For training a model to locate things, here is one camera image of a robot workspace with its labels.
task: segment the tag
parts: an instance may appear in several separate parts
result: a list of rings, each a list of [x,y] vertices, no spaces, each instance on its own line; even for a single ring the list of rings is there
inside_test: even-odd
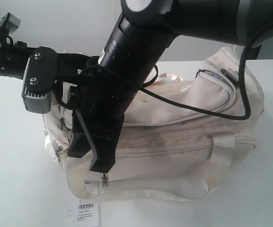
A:
[[[98,195],[98,182],[97,181],[84,181],[84,189]],[[98,227],[99,226],[99,204],[98,203],[88,203],[85,200],[81,200],[72,195],[71,209],[68,210],[69,213],[73,214],[74,223],[73,227]]]

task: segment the white bag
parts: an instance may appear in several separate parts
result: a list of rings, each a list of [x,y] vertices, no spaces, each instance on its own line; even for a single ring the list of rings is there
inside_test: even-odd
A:
[[[238,65],[235,53],[223,47],[204,61],[208,71],[194,81],[162,74],[148,90],[186,105],[241,116],[239,88],[220,71],[229,70],[237,77]],[[88,202],[199,198],[217,190],[228,170],[238,167],[255,148],[253,129],[264,110],[264,94],[248,69],[245,77],[252,110],[247,121],[207,116],[138,92],[125,114],[116,164],[105,178],[89,171],[92,152],[81,159],[67,157],[72,112],[56,102],[44,115],[45,145],[66,171],[72,193]],[[98,181],[99,195],[84,190],[85,181]]]

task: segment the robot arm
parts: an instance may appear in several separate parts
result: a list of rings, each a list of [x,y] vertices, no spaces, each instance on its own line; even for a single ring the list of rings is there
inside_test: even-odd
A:
[[[20,55],[25,59],[21,65],[30,57],[22,93],[26,109],[49,112],[51,92],[55,92],[59,103],[73,110],[68,156],[83,157],[92,150],[90,170],[101,173],[108,173],[115,163],[126,109],[176,37],[246,45],[273,22],[273,0],[121,0],[121,5],[123,12],[100,58],[75,56],[80,62],[76,66],[71,56],[66,58],[49,48]],[[269,29],[256,44],[272,36],[273,29]],[[0,58],[9,57],[6,51],[0,51],[4,53]],[[81,74],[69,75],[81,66],[86,68]],[[25,67],[18,68],[16,73]],[[62,81],[78,85],[71,87],[67,104],[59,95]]]

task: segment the zipper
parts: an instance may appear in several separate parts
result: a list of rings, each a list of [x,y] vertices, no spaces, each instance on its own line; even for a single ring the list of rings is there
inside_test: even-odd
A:
[[[256,140],[252,137],[235,137],[235,143],[240,144],[253,144],[256,146]],[[170,146],[162,148],[132,148],[132,149],[117,149],[116,157],[147,157],[147,156],[160,156],[160,155],[173,155],[186,153],[194,150],[210,148],[213,146],[213,140],[197,142],[192,144],[185,144],[179,146]]]

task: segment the white wall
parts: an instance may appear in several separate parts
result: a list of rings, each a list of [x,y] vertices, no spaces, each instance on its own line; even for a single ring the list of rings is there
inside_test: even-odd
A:
[[[47,46],[99,55],[121,12],[120,0],[0,0],[0,17],[7,12],[22,20],[13,34],[29,46]],[[222,43],[179,37],[161,61],[202,60]]]

